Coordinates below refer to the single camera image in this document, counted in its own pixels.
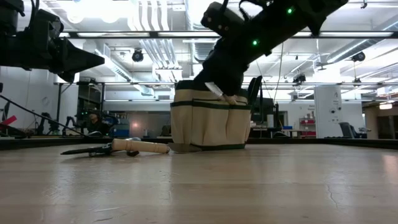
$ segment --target camera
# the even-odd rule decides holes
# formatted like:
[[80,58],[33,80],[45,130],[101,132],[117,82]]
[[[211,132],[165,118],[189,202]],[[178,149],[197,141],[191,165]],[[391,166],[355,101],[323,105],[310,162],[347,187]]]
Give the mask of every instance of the camera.
[[29,25],[17,31],[18,14],[24,14],[22,0],[0,0],[0,66],[46,69],[66,82],[75,74],[104,64],[104,58],[78,49],[60,38],[63,24],[58,16],[39,9],[32,2]]
[[[242,2],[262,7],[250,17],[241,8]],[[213,2],[205,11],[201,24],[221,36],[203,62],[197,82],[214,82],[225,95],[235,95],[241,88],[243,73],[261,55],[308,27],[317,37],[326,17],[344,6],[348,0],[285,0],[239,2],[241,19],[223,4]]]
[[134,53],[131,58],[134,62],[141,62],[144,59],[142,49],[134,49]]
[[364,52],[360,52],[354,56],[351,57],[351,60],[354,62],[363,62],[365,60],[366,56]]

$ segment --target wooden table surface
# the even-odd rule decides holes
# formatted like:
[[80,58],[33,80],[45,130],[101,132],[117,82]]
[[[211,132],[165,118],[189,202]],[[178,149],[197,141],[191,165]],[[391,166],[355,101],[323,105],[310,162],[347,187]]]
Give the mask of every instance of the wooden table surface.
[[398,223],[398,151],[60,155],[86,146],[0,151],[0,223]]

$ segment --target pillar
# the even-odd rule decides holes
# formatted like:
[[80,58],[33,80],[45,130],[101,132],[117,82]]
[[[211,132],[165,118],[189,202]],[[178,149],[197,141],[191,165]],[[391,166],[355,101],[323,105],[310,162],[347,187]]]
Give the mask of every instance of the pillar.
[[365,108],[365,125],[371,131],[368,132],[368,139],[379,139],[379,130],[377,128],[377,115],[379,108]]
[[315,87],[315,125],[317,138],[342,136],[341,88],[338,85]]

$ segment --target tool bag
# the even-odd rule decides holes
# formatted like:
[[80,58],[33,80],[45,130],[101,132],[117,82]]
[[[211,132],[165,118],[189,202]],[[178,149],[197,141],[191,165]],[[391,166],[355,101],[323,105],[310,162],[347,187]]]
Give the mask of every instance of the tool bag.
[[[254,80],[249,86],[250,91],[255,91],[252,90]],[[230,105],[202,83],[178,82],[171,103],[174,143],[191,144],[202,150],[244,149],[250,133],[252,110],[248,96],[248,91],[241,90],[236,97],[237,104]]]

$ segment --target wooden handle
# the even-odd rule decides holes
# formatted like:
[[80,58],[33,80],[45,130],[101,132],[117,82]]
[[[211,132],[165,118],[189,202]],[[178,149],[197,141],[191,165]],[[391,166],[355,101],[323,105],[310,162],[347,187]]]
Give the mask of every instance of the wooden handle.
[[132,141],[123,139],[113,139],[112,149],[114,151],[140,151],[140,152],[156,152],[156,153],[168,153],[169,148],[166,144]]

